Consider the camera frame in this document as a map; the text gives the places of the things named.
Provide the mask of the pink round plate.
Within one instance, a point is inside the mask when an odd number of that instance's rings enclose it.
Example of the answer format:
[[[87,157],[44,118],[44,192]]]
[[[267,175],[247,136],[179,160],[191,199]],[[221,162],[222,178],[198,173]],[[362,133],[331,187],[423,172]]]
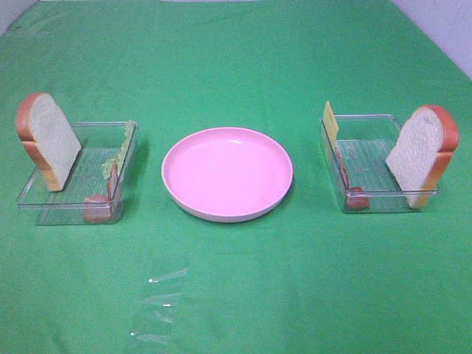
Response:
[[[162,162],[162,181],[186,212],[237,223],[276,207],[294,176],[290,156],[271,137],[247,128],[219,127],[177,142]]]

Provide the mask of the yellow cheese slice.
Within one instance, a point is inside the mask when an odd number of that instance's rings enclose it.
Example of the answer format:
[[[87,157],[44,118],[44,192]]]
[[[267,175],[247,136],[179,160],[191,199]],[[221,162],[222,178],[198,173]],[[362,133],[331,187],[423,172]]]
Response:
[[[323,123],[326,130],[327,138],[329,139],[332,149],[336,149],[336,137],[339,132],[339,126],[335,118],[333,109],[331,108],[330,101],[325,103]]]

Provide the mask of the left clear plastic container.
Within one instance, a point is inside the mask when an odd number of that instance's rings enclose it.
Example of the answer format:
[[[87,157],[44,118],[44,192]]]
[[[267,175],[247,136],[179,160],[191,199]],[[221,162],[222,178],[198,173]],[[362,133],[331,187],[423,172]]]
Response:
[[[38,168],[35,168],[26,186],[18,197],[18,208],[29,215],[36,225],[83,225],[86,223],[82,211],[88,206],[83,200],[95,194],[107,194],[108,179],[102,176],[102,163],[114,156],[124,140],[124,122],[77,122],[72,129],[80,140],[82,150],[71,169],[66,186],[60,192],[50,192]],[[115,223],[122,217],[123,180],[133,158],[138,124],[134,122],[131,143],[125,156],[114,194],[113,219],[105,223]]]

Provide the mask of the bacon strip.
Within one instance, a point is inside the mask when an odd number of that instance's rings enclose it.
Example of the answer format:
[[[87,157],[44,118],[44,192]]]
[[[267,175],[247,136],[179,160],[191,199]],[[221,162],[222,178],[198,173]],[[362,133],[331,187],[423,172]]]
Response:
[[[339,149],[336,148],[336,155],[339,161],[339,168],[341,172],[341,180],[343,181],[344,187],[346,191],[348,191],[348,195],[345,198],[344,205],[347,209],[352,210],[361,210],[370,208],[370,202],[368,197],[358,195],[358,192],[363,192],[361,187],[351,187],[350,186],[350,178],[347,172],[347,169],[344,165],[343,158],[341,157],[341,153]]]
[[[107,194],[95,194],[84,198],[83,202],[88,204],[82,211],[83,220],[86,223],[105,223],[114,216],[114,194],[118,183],[118,166],[115,161],[111,163],[110,176],[107,183]]]

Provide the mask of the toast bread slice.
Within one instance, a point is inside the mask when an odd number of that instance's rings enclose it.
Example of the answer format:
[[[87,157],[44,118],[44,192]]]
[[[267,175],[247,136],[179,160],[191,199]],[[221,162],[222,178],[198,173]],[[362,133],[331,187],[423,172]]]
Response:
[[[81,144],[60,106],[44,92],[29,94],[16,115],[18,138],[48,189],[61,191],[81,150]]]
[[[386,165],[407,204],[423,208],[448,167],[459,144],[459,131],[451,114],[439,105],[422,105],[405,122]]]

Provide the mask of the right clear plastic container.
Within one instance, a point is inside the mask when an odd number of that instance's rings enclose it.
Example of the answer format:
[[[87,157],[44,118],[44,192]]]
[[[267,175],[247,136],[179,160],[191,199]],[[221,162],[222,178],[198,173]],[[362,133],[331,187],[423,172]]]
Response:
[[[347,209],[348,195],[343,181],[336,149],[327,138],[323,119],[320,119],[320,139],[327,168],[339,206],[346,213],[395,213],[419,212],[407,204],[407,192],[400,189],[395,177],[386,165],[386,157],[399,137],[401,123],[392,114],[337,115],[339,132],[336,148],[339,149],[347,169],[350,186],[361,187],[360,196],[366,196],[370,208]]]

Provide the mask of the green lettuce leaf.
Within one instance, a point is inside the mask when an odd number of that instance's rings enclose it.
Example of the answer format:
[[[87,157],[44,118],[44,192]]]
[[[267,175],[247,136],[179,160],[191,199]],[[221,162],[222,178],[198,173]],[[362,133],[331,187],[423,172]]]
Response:
[[[128,147],[131,143],[131,137],[134,130],[134,122],[128,120],[125,123],[125,131],[124,131],[124,140],[121,144],[121,148],[119,151],[109,159],[106,159],[104,163],[102,163],[102,176],[104,179],[108,179],[111,174],[111,168],[113,164],[117,166],[117,172],[120,173],[122,166],[124,164],[125,156],[128,151]]]

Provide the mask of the green tablecloth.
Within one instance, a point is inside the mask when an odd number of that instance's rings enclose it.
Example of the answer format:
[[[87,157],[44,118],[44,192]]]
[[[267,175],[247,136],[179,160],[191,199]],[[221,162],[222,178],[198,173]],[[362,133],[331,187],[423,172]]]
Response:
[[[15,132],[31,92],[72,122],[138,122],[111,225],[36,226]],[[346,214],[319,118],[438,104],[460,143],[422,212]],[[161,179],[193,132],[242,126],[294,164],[247,223],[187,214]],[[38,2],[1,37],[1,351],[126,353],[155,270],[187,266],[163,353],[469,353],[471,82],[389,1]]]

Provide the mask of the clear plastic container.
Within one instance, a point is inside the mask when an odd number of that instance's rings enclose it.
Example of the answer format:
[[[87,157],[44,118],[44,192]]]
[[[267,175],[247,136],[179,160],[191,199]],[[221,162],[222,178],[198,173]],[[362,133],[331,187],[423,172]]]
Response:
[[[360,196],[366,196],[370,208],[347,209],[348,195],[343,181],[336,149],[327,138],[323,119],[320,119],[320,139],[327,168],[339,206],[346,213],[395,213],[419,212],[407,204],[407,192],[400,189],[395,177],[386,165],[386,157],[399,137],[401,123],[392,114],[337,115],[339,132],[336,148],[339,149],[347,169],[350,186],[361,187]]]
[[[102,176],[102,163],[114,156],[124,140],[124,122],[77,122],[72,129],[80,140],[82,150],[71,169],[66,186],[60,192],[50,192],[38,168],[35,168],[26,186],[18,197],[18,208],[29,215],[36,225],[83,225],[86,223],[82,211],[88,206],[83,200],[95,194],[107,194],[108,179]],[[113,219],[105,223],[115,223],[122,217],[123,180],[133,158],[138,124],[134,122],[131,143],[125,156],[114,194]]]

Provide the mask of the clear plastic film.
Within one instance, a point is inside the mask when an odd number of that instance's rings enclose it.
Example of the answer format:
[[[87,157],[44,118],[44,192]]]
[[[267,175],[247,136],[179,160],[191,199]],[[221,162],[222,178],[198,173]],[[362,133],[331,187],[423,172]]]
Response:
[[[130,328],[131,353],[161,353],[170,344],[190,259],[188,253],[174,253],[153,261]]]

